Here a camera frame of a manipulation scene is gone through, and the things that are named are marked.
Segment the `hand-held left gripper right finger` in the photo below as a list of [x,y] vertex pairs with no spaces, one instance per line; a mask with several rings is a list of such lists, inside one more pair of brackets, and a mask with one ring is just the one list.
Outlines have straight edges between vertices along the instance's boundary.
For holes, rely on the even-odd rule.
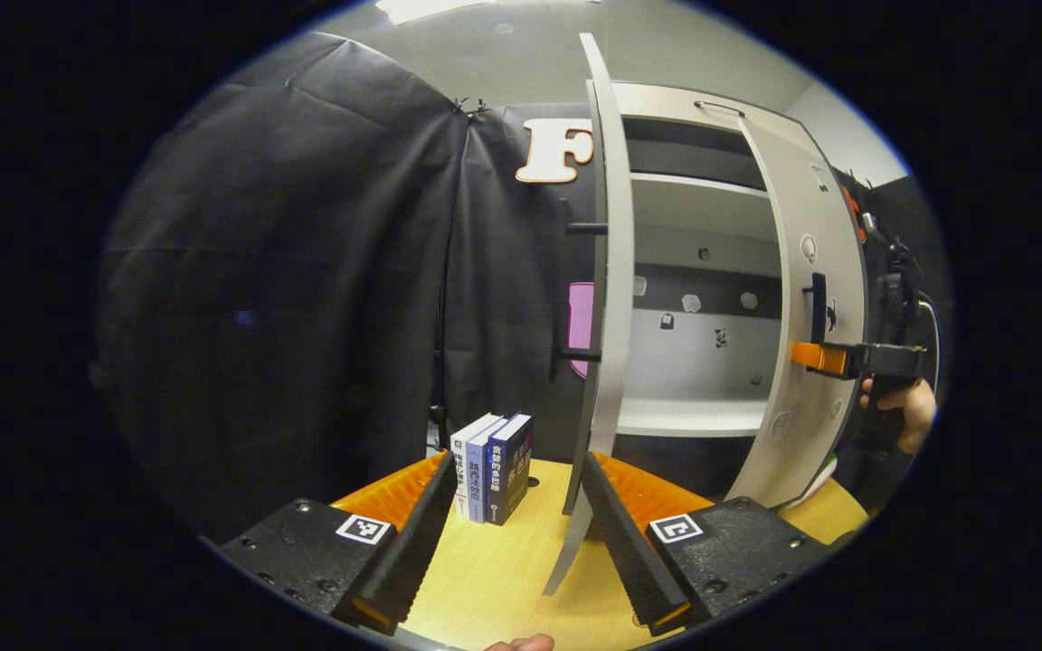
[[634,618],[653,636],[734,618],[828,556],[753,499],[711,502],[595,450],[582,486]]

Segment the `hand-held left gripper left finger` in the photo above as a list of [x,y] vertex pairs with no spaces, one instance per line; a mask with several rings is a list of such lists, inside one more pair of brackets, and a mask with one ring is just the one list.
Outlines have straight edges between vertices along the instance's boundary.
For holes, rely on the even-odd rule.
[[295,498],[218,549],[302,609],[393,634],[410,617],[456,487],[455,458],[443,450],[331,504]]

